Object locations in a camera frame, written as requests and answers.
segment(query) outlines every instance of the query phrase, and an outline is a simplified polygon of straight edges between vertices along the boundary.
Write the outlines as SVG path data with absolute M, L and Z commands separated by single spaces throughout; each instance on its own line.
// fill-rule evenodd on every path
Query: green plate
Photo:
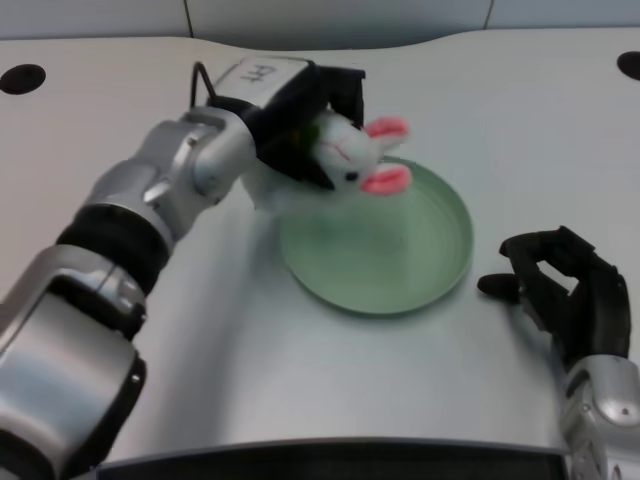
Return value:
M 285 263 L 320 298 L 347 310 L 391 314 L 447 293 L 471 262 L 473 227 L 460 196 L 413 162 L 413 182 L 391 197 L 354 195 L 313 214 L 284 218 Z

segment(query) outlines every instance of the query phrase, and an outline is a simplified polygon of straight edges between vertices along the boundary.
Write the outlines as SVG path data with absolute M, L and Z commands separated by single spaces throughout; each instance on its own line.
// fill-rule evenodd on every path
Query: black hole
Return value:
M 38 65 L 18 65 L 0 77 L 0 90 L 9 95 L 33 92 L 44 83 L 47 74 Z
M 627 52 L 620 55 L 618 68 L 627 77 L 640 80 L 640 52 Z

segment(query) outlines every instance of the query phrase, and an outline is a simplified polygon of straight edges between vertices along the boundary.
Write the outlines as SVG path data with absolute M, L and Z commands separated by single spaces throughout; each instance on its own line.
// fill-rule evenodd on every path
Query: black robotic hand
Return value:
M 478 281 L 481 292 L 524 305 L 538 328 L 553 336 L 567 371 L 586 356 L 629 354 L 631 313 L 624 277 L 594 250 L 566 227 L 518 235 L 500 246 L 514 273 Z M 542 261 L 576 278 L 578 285 L 569 292 L 540 271 Z

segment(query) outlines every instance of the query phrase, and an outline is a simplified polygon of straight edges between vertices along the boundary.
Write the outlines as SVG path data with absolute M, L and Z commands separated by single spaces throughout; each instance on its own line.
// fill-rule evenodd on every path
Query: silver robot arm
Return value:
M 197 73 L 205 107 L 193 105 Z M 193 108 L 98 180 L 0 306 L 0 479 L 71 478 L 106 457 L 145 382 L 131 340 L 176 242 L 254 162 L 331 188 L 288 136 L 329 105 L 361 122 L 362 78 L 250 58 L 212 86 L 196 64 Z
M 640 376 L 632 361 L 591 355 L 569 372 L 560 427 L 573 480 L 640 479 Z

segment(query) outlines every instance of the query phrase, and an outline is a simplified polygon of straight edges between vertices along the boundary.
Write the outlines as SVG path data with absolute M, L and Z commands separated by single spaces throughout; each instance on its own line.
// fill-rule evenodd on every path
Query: cable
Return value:
M 191 25 L 191 14 L 189 13 L 189 5 L 187 4 L 187 0 L 182 0 L 182 4 L 184 5 L 184 13 L 187 16 L 187 26 L 189 27 L 189 35 L 193 38 L 193 25 Z
M 207 89 L 209 98 L 213 100 L 217 97 L 216 91 L 214 90 L 213 84 L 211 83 L 211 79 L 209 78 L 209 74 L 207 73 L 207 69 L 202 64 L 202 62 L 196 62 L 193 64 L 193 72 L 191 74 L 191 99 L 189 101 L 190 109 L 196 106 L 196 95 L 198 93 L 198 76 L 202 77 L 202 81 L 204 82 L 204 86 Z
M 491 0 L 491 3 L 489 4 L 489 10 L 487 11 L 487 17 L 484 19 L 484 25 L 482 26 L 483 30 L 486 30 L 487 27 L 489 26 L 489 20 L 491 19 L 491 12 L 493 11 L 493 4 L 494 3 L 495 3 L 495 0 Z

